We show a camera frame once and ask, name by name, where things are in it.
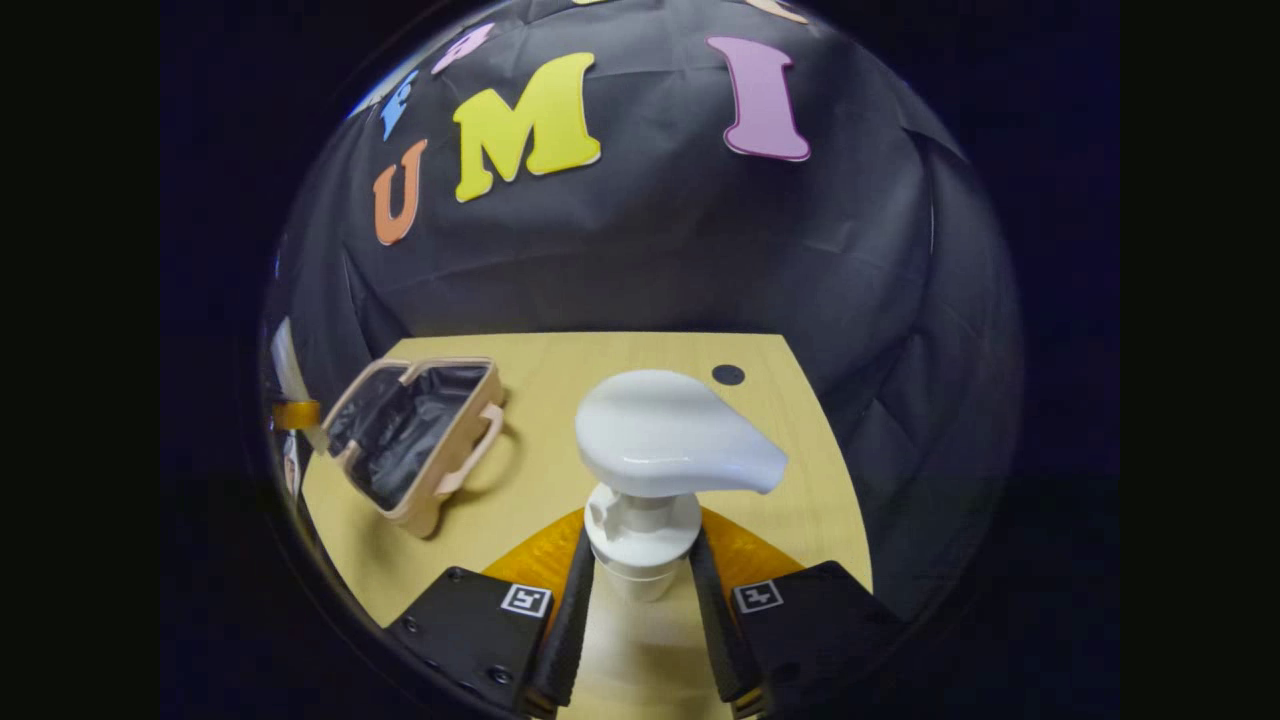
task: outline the orange letter u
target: orange letter u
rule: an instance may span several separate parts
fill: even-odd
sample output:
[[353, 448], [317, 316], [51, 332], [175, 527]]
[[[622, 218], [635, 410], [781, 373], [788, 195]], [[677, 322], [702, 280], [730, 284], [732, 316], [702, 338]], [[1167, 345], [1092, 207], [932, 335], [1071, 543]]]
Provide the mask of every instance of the orange letter u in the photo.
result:
[[404, 151], [401, 164], [404, 167], [404, 202], [401, 205], [401, 214], [392, 217], [392, 176], [396, 174], [396, 165], [383, 170], [374, 181], [374, 231], [378, 232], [378, 242], [383, 245], [396, 245], [413, 225], [417, 215], [417, 165], [426, 150], [426, 141], [420, 140]]

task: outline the bag handle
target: bag handle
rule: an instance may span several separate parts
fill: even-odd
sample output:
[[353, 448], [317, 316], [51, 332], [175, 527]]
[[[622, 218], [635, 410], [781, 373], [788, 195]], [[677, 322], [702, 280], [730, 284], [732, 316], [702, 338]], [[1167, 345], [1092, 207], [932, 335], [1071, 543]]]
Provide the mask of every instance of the bag handle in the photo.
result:
[[476, 443], [476, 447], [475, 450], [471, 451], [471, 455], [467, 456], [466, 462], [463, 462], [462, 466], [458, 468], [457, 470], [452, 473], [445, 473], [440, 478], [440, 483], [435, 486], [436, 496], [449, 495], [453, 491], [462, 487], [462, 482], [467, 479], [467, 474], [470, 474], [471, 469], [475, 468], [476, 462], [480, 461], [480, 457], [489, 451], [489, 446], [493, 445], [493, 441], [498, 437], [498, 433], [502, 432], [502, 423], [503, 423], [502, 407], [498, 407], [497, 405], [490, 402], [489, 405], [485, 405], [484, 410], [480, 411], [480, 416], [489, 419], [489, 429], [484, 433], [484, 437], [480, 438], [480, 442]]

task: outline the black hole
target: black hole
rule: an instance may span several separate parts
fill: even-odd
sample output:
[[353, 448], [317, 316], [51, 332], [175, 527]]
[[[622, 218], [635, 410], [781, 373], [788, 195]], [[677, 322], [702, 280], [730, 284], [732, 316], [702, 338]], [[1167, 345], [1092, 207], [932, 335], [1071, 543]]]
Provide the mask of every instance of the black hole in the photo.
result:
[[800, 664], [799, 662], [783, 662], [769, 673], [769, 679], [774, 683], [790, 683], [800, 676]]
[[506, 667], [498, 667], [498, 666], [489, 669], [489, 679], [498, 683], [499, 685], [509, 684], [512, 680], [511, 673], [507, 671]]
[[712, 369], [712, 377], [722, 386], [736, 386], [746, 379], [746, 373], [737, 365], [716, 365]]

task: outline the black cloth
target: black cloth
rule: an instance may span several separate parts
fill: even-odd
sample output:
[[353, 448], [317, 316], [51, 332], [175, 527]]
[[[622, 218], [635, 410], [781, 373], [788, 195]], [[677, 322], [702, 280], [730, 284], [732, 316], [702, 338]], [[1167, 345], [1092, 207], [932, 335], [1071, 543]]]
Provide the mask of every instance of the black cloth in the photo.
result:
[[[433, 77], [480, 22], [497, 23], [489, 40]], [[708, 36], [790, 55], [808, 160], [726, 146], [735, 97]], [[820, 18], [739, 3], [515, 1], [428, 49], [390, 137], [385, 99], [347, 119], [285, 229], [274, 306], [292, 318], [312, 396], [328, 407], [410, 336], [781, 333], [852, 475], [876, 596], [904, 618], [928, 606], [987, 525], [1023, 372], [1004, 241], [934, 114]], [[460, 204], [458, 104], [494, 88], [515, 105], [538, 67], [576, 51], [595, 55], [584, 108], [600, 159], [540, 177], [522, 161], [513, 182]], [[374, 179], [422, 138], [416, 219], [383, 246]], [[402, 182], [397, 169], [393, 213]]]

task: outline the foam letter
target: foam letter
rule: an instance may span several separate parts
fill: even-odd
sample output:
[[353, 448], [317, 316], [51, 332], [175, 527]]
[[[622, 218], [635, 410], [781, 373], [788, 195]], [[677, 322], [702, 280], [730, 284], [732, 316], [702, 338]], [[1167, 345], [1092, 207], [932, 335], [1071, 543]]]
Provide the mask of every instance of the foam letter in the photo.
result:
[[724, 143], [744, 155], [800, 161], [809, 158], [809, 142], [796, 132], [782, 68], [786, 53], [740, 37], [708, 37], [728, 63], [737, 119], [724, 131]]
[[404, 111], [404, 101], [408, 100], [408, 94], [411, 90], [408, 83], [413, 82], [413, 78], [416, 77], [417, 77], [417, 70], [411, 72], [408, 77], [404, 78], [403, 82], [401, 82], [401, 86], [396, 88], [396, 94], [392, 95], [390, 100], [387, 101], [387, 105], [383, 106], [381, 111], [383, 142], [387, 142], [387, 138], [390, 137], [392, 128], [396, 127], [396, 123], [399, 120], [401, 113]]
[[413, 227], [413, 218], [417, 217], [417, 165], [424, 150], [426, 141], [420, 140], [401, 158], [401, 164], [404, 165], [404, 202], [399, 215], [392, 217], [392, 176], [396, 174], [396, 165], [383, 170], [374, 181], [374, 231], [378, 233], [378, 242], [383, 245], [396, 245]]
[[588, 135], [582, 109], [582, 74], [594, 61], [590, 53], [547, 61], [529, 78], [515, 110], [493, 88], [458, 105], [453, 113], [453, 122], [461, 126], [458, 202], [480, 197], [493, 187], [493, 173], [484, 167], [481, 149], [502, 179], [516, 179], [530, 131], [534, 149], [525, 167], [535, 176], [599, 160], [600, 143]]
[[787, 10], [778, 4], [778, 0], [746, 0], [746, 4], [755, 8], [756, 10], [764, 10], [771, 15], [777, 15], [780, 18], [786, 18], [794, 23], [809, 24], [809, 20], [804, 19], [804, 15], [797, 15], [791, 10]]
[[484, 45], [484, 41], [489, 40], [489, 31], [492, 29], [493, 23], [489, 23], [463, 35], [461, 40], [451, 45], [449, 49], [444, 51], [444, 56], [435, 63], [434, 68], [431, 68], [431, 74], [434, 76], [439, 73], [444, 68], [448, 68], [453, 60], [466, 58], [472, 50]]

